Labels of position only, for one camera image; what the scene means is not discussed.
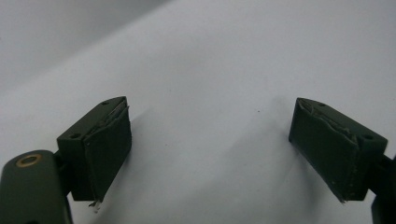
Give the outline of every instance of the white backdrop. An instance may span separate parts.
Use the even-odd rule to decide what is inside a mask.
[[[3,0],[0,165],[128,97],[134,144],[77,224],[371,223],[288,142],[297,97],[396,154],[396,2]]]

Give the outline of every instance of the gray surface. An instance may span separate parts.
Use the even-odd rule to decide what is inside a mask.
[[[341,205],[287,135],[301,96],[396,154],[394,1],[0,5],[0,165],[131,105],[132,157],[99,214],[71,202],[77,224],[371,222],[373,194]]]

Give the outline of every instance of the white surface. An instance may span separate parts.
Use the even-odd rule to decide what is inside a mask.
[[[77,224],[371,223],[287,140],[296,97],[396,154],[394,1],[2,1],[0,165],[128,97],[132,156]]]

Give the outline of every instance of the metal ring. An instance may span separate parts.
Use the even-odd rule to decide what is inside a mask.
[[[40,154],[27,155],[25,157],[20,158],[17,161],[17,166],[21,168],[31,166],[38,163],[40,160],[41,160]]]

